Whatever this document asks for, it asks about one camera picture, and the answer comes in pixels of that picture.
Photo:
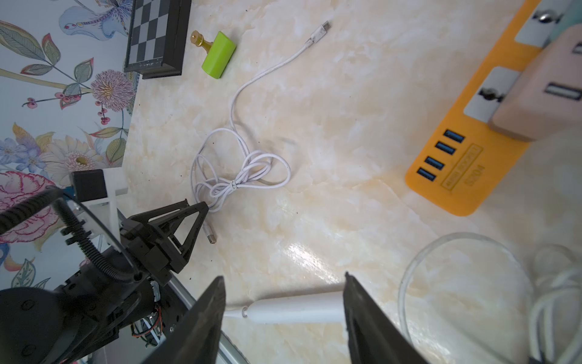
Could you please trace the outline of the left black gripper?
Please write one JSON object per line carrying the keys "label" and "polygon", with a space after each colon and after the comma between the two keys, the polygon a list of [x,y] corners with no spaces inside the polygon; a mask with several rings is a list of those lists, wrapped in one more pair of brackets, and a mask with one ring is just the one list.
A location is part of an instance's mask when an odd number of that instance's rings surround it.
{"label": "left black gripper", "polygon": [[[122,243],[139,263],[139,268],[164,287],[174,272],[188,264],[208,213],[206,203],[190,205],[183,200],[130,216],[121,224]],[[180,242],[175,234],[192,215],[196,220]]]}

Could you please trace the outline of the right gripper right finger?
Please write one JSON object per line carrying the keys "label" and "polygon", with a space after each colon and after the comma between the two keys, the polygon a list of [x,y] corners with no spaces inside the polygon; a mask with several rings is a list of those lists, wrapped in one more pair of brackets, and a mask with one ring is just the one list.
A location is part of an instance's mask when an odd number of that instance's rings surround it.
{"label": "right gripper right finger", "polygon": [[343,306],[352,363],[426,363],[355,276],[345,274]]}

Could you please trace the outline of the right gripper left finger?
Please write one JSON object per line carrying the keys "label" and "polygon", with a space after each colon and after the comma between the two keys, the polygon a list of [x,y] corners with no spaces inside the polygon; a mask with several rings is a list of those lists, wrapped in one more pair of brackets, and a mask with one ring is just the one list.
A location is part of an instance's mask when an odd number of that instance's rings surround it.
{"label": "right gripper left finger", "polygon": [[188,311],[145,363],[215,363],[226,306],[224,278],[216,277],[199,299],[194,299],[176,277],[168,283]]}

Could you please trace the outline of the white electric toothbrush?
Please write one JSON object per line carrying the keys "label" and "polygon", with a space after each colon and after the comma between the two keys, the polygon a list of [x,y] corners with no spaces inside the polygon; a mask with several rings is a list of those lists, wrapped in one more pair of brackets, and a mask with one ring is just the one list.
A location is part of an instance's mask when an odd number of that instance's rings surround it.
{"label": "white electric toothbrush", "polygon": [[318,324],[345,322],[342,291],[258,300],[247,306],[231,307],[224,318],[259,324]]}

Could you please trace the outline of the pink USB charger plug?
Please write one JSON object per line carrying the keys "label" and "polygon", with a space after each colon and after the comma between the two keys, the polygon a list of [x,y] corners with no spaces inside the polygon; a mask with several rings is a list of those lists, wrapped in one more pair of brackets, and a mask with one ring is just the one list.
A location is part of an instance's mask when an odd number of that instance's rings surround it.
{"label": "pink USB charger plug", "polygon": [[581,25],[565,30],[513,84],[488,122],[524,142],[581,124]]}

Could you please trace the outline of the teal USB charger plug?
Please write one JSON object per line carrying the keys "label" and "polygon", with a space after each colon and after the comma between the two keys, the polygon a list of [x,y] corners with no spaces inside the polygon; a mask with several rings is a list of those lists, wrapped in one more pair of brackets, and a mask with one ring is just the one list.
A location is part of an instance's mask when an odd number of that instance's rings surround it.
{"label": "teal USB charger plug", "polygon": [[544,42],[543,47],[550,45],[551,42],[556,40],[564,31],[569,27],[578,25],[582,23],[582,1],[574,0],[568,9],[565,11],[564,15],[560,21],[553,28],[552,32]]}

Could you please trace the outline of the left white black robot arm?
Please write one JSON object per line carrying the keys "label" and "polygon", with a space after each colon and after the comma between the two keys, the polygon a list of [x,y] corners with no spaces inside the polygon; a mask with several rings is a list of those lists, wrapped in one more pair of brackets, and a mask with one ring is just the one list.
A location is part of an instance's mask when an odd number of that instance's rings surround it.
{"label": "left white black robot arm", "polygon": [[187,308],[168,287],[189,262],[209,207],[181,201],[125,219],[112,247],[99,252],[88,225],[68,206],[71,197],[50,187],[1,214],[2,232],[13,231],[46,207],[65,224],[68,244],[88,264],[58,288],[1,292],[1,361],[71,363],[118,338],[148,316],[171,334]]}

